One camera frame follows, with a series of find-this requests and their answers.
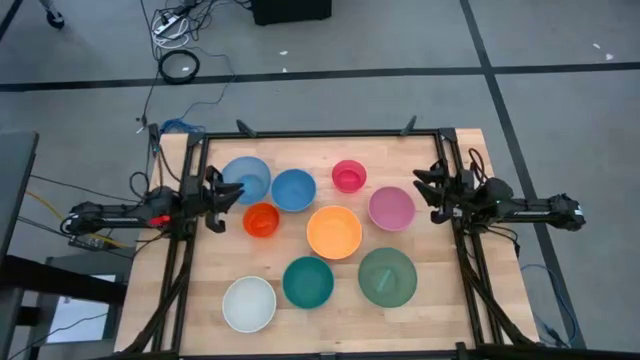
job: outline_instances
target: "wooden tabletop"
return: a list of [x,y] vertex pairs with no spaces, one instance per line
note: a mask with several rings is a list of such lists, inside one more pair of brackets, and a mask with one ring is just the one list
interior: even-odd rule
[[[459,129],[457,134],[465,167],[468,168],[470,161],[467,150],[473,147],[482,154],[487,173],[492,175],[481,130]],[[165,135],[161,139],[174,173],[182,170],[186,139],[184,134]],[[245,233],[242,215],[247,207],[243,205],[234,205],[224,216],[227,221],[224,234],[211,232],[204,227],[204,221],[199,221],[180,354],[444,350],[452,349],[458,341],[473,347],[451,225],[431,223],[429,212],[432,209],[412,185],[411,171],[427,169],[437,160],[432,137],[215,140],[211,142],[207,160],[222,169],[232,159],[245,155],[263,159],[273,177],[289,168],[309,171],[317,183],[316,200],[304,212],[281,212],[280,226],[268,239],[252,238]],[[367,183],[355,194],[337,191],[331,180],[333,165],[347,158],[361,162],[368,172]],[[168,176],[164,178],[165,185],[178,189],[176,181]],[[154,177],[152,183],[158,185],[158,179]],[[386,232],[369,219],[369,197],[382,186],[397,186],[411,195],[417,214],[407,230]],[[264,201],[271,202],[270,195]],[[362,223],[363,241],[350,257],[327,261],[336,278],[328,302],[318,309],[302,310],[285,298],[282,275],[294,259],[313,255],[306,241],[307,221],[317,209],[326,205],[351,209]],[[153,236],[151,230],[141,234],[143,239]],[[496,235],[483,235],[482,243],[496,300],[525,335],[537,340],[513,245]],[[358,285],[361,260],[380,247],[394,247],[404,252],[414,262],[418,273],[415,294],[398,308],[385,309],[372,304]],[[167,249],[168,240],[161,240],[137,255],[116,350],[131,343],[155,310]],[[182,251],[180,248],[179,258],[182,258]],[[222,297],[229,285],[248,275],[266,279],[277,294],[273,320],[254,334],[232,330],[221,311]],[[480,300],[478,303],[485,339],[490,339],[486,312]],[[165,339],[170,338],[174,314],[172,310],[167,317]]]

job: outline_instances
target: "orange bowl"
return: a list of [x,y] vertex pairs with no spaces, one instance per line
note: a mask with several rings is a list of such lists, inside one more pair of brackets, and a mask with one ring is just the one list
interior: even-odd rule
[[276,231],[280,223],[278,210],[271,204],[259,203],[252,205],[244,213],[242,225],[251,236],[268,237]]
[[332,260],[344,259],[360,246],[362,225],[351,210],[326,206],[309,219],[307,240],[318,255]]

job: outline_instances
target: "plastic bowl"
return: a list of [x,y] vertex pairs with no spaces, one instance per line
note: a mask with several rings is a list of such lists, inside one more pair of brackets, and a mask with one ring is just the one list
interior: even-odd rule
[[357,161],[342,160],[333,167],[331,177],[338,190],[352,193],[367,181],[367,170]]
[[407,255],[393,248],[381,248],[367,254],[360,263],[358,283],[372,303],[398,307],[416,292],[418,274]]
[[351,210],[342,206],[326,206],[309,219],[307,241],[322,257],[344,259],[360,246],[362,225]]
[[225,183],[244,184],[244,194],[238,199],[243,205],[255,204],[262,200],[271,184],[269,167],[264,161],[253,156],[233,159],[222,169],[222,177]]
[[273,180],[271,196],[284,211],[302,211],[311,205],[316,196],[316,182],[304,170],[285,170]]
[[282,289],[295,306],[313,309],[324,304],[333,291],[333,273],[322,259],[304,256],[289,264]]
[[257,276],[236,280],[222,299],[224,320],[236,331],[256,332],[269,323],[276,312],[276,293]]
[[380,228],[402,231],[409,227],[416,214],[416,206],[409,194],[397,187],[378,189],[369,199],[369,216]]
[[280,215],[278,209],[267,203],[251,205],[244,213],[242,225],[251,236],[268,237],[276,231]]

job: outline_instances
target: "power strip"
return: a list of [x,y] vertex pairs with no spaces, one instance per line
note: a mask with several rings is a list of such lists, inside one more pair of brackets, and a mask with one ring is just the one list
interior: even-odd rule
[[166,24],[162,24],[157,29],[153,30],[153,33],[156,34],[156,36],[162,35],[163,32],[169,30],[170,27],[172,27],[175,23],[177,23],[182,18],[183,18],[182,15],[180,15],[180,16],[175,15],[175,14],[172,15],[171,18],[169,18],[169,20],[168,20],[168,22]]

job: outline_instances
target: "blue bowl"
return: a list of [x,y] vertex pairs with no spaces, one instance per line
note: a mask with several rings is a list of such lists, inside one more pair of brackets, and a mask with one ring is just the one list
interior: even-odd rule
[[255,204],[262,200],[271,184],[271,172],[264,161],[253,156],[233,159],[222,169],[225,183],[243,183],[244,194],[238,202],[243,205]]
[[316,196],[316,182],[304,170],[289,169],[273,179],[271,196],[284,211],[302,211],[311,205]]

